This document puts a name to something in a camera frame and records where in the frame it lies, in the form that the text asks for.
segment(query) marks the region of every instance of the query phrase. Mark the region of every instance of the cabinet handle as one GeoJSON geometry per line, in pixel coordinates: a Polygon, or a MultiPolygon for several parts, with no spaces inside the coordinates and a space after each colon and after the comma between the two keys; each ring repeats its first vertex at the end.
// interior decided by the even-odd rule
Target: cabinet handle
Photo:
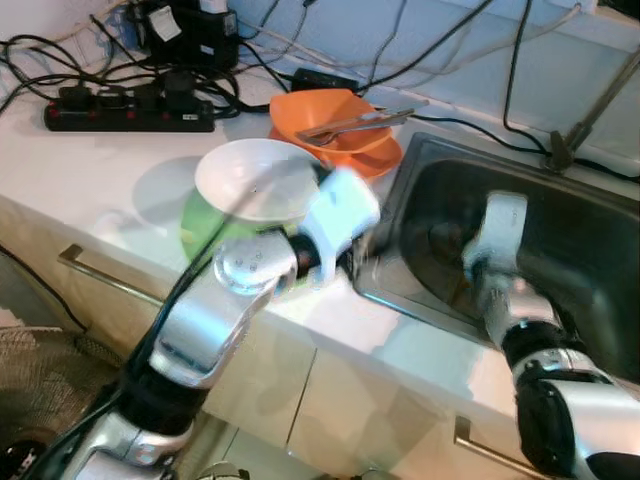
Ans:
{"type": "Polygon", "coordinates": [[[98,280],[99,282],[106,283],[107,285],[117,288],[123,292],[128,293],[140,300],[144,300],[156,307],[162,306],[164,300],[162,298],[156,297],[155,295],[145,292],[130,283],[122,281],[108,273],[101,272],[100,270],[93,268],[86,263],[78,260],[78,257],[82,254],[84,250],[80,245],[72,244],[69,248],[67,248],[64,252],[58,255],[58,262],[66,265],[73,270],[88,275],[89,277],[98,280]]]}
{"type": "Polygon", "coordinates": [[[518,473],[528,475],[531,478],[536,478],[539,480],[551,480],[552,478],[543,475],[540,472],[537,472],[525,463],[514,460],[513,458],[509,458],[500,452],[496,452],[489,447],[485,447],[484,445],[471,440],[471,420],[469,420],[468,418],[456,416],[453,443],[455,445],[459,445],[465,450],[469,450],[470,452],[475,453],[476,455],[480,455],[481,457],[487,458],[495,463],[504,465],[505,467],[510,468],[511,470],[514,470],[518,473]]]}

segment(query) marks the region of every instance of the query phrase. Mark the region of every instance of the kitchen counter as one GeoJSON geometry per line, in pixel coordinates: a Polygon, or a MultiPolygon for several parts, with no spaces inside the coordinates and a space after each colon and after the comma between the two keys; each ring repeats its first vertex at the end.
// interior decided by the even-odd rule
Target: kitchen counter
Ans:
{"type": "MultiPolygon", "coordinates": [[[[249,104],[279,93],[259,74],[244,74],[240,84],[249,104]]],[[[218,122],[212,134],[52,133],[44,128],[43,106],[25,95],[0,117],[0,197],[72,241],[169,282],[187,265],[180,222],[199,159],[231,140],[266,137],[271,127],[267,115],[243,114],[218,122]]],[[[416,131],[538,163],[455,127],[421,122],[396,129],[403,148],[416,131]]],[[[636,185],[580,169],[570,176],[640,198],[636,185]]],[[[392,179],[393,173],[376,182],[381,197],[392,179]]],[[[360,297],[344,274],[325,288],[285,294],[267,312],[283,328],[300,329],[318,346],[366,362],[408,388],[444,389],[515,415],[511,374],[499,352],[360,297]]]]}

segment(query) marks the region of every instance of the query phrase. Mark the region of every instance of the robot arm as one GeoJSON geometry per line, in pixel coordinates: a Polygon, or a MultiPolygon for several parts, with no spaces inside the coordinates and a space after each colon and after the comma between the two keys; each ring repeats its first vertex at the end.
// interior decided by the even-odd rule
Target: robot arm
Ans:
{"type": "Polygon", "coordinates": [[[518,275],[525,215],[524,197],[491,194],[463,255],[487,332],[513,372],[522,451],[552,476],[639,480],[640,402],[596,367],[549,299],[518,275]]]}
{"type": "Polygon", "coordinates": [[[117,408],[96,421],[53,478],[171,478],[193,419],[250,319],[296,279],[310,272],[320,283],[332,278],[336,258],[379,216],[368,186],[338,170],[322,184],[298,235],[270,231],[223,243],[172,309],[142,374],[123,382],[117,408]]]}

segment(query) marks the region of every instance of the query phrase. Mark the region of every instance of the stainless steel sink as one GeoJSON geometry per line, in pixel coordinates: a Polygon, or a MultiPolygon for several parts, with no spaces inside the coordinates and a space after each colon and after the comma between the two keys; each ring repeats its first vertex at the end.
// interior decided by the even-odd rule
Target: stainless steel sink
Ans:
{"type": "Polygon", "coordinates": [[[356,289],[488,342],[460,254],[495,190],[529,200],[518,259],[522,275],[551,299],[601,368],[640,384],[640,216],[634,200],[419,133],[367,245],[356,289]]]}

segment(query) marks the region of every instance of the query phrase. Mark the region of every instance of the white bowl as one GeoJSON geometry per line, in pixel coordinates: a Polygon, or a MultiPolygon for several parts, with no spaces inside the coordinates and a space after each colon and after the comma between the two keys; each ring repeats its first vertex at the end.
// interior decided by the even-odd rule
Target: white bowl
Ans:
{"type": "Polygon", "coordinates": [[[267,138],[235,140],[200,160],[196,187],[211,206],[243,220],[294,222],[305,216],[318,191],[314,163],[319,163],[316,157],[290,143],[267,138]],[[247,192],[251,198],[233,212],[247,192]]]}

